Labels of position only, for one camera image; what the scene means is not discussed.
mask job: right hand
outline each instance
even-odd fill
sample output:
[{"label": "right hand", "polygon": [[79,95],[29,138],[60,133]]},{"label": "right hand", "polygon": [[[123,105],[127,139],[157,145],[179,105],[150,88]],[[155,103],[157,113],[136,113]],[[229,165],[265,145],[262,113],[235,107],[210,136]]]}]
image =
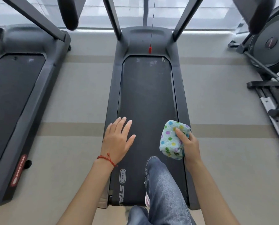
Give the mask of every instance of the right hand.
[{"label": "right hand", "polygon": [[198,139],[190,132],[189,138],[178,128],[175,130],[176,135],[184,144],[184,155],[185,155],[185,165],[190,171],[193,166],[202,163],[199,141]]}]

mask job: red string bracelet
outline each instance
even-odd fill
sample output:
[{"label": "red string bracelet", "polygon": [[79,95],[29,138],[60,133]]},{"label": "red string bracelet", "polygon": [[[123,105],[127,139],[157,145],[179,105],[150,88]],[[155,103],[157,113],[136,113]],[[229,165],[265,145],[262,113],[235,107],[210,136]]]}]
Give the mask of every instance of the red string bracelet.
[{"label": "red string bracelet", "polygon": [[118,166],[118,165],[115,165],[114,162],[111,161],[110,154],[107,153],[107,155],[108,155],[109,158],[107,158],[107,157],[104,156],[104,155],[99,155],[99,156],[97,157],[97,159],[102,158],[102,159],[108,160],[114,167]]}]

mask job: elliptical machine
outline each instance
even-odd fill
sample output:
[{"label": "elliptical machine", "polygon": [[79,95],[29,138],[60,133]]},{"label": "elliptical machine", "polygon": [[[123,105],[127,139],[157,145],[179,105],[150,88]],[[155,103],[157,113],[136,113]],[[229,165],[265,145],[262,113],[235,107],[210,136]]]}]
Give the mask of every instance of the elliptical machine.
[{"label": "elliptical machine", "polygon": [[247,88],[257,92],[279,136],[279,6],[260,33],[250,33],[241,44],[231,41],[228,47],[244,54],[263,79],[247,83]]}]

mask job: blue jeans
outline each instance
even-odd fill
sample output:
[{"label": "blue jeans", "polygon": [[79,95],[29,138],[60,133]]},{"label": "blue jeans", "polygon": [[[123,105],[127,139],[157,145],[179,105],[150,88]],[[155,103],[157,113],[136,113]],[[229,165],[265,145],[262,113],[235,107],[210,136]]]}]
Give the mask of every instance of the blue jeans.
[{"label": "blue jeans", "polygon": [[129,212],[127,225],[196,225],[179,187],[166,165],[156,156],[147,161],[145,183],[150,210],[134,206]]}]

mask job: folded towel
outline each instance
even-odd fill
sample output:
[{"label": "folded towel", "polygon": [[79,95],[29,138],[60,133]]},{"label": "folded towel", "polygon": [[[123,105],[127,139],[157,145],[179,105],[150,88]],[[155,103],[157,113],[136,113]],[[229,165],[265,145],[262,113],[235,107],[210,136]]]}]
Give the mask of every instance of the folded towel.
[{"label": "folded towel", "polygon": [[159,150],[168,157],[180,160],[184,157],[184,150],[182,141],[175,133],[176,128],[179,128],[187,137],[189,137],[190,127],[188,125],[170,120],[164,126]]}]

